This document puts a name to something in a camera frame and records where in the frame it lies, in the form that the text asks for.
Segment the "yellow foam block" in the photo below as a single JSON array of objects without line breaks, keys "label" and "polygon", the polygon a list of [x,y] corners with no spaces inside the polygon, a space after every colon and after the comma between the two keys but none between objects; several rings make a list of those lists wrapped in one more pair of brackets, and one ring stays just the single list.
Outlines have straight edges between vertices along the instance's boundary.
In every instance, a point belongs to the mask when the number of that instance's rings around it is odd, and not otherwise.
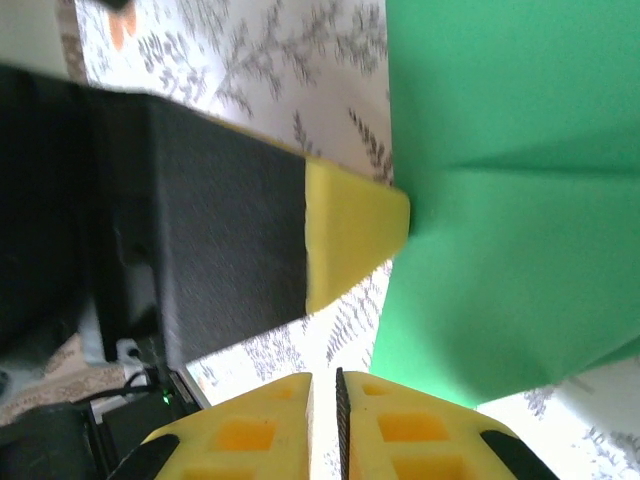
[{"label": "yellow foam block", "polygon": [[406,243],[409,199],[400,190],[307,157],[307,312],[342,296]]},{"label": "yellow foam block", "polygon": [[277,380],[153,432],[180,444],[158,480],[307,480],[311,374]]},{"label": "yellow foam block", "polygon": [[349,479],[515,480],[480,437],[516,435],[474,410],[359,372],[351,403]]}]

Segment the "green paper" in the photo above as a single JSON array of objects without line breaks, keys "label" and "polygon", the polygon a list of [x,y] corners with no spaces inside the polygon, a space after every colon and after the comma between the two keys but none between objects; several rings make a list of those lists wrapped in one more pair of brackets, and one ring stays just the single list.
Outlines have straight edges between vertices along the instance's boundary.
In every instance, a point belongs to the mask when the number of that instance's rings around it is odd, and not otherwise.
[{"label": "green paper", "polygon": [[372,373],[475,406],[640,352],[639,18],[388,1],[412,226]]}]

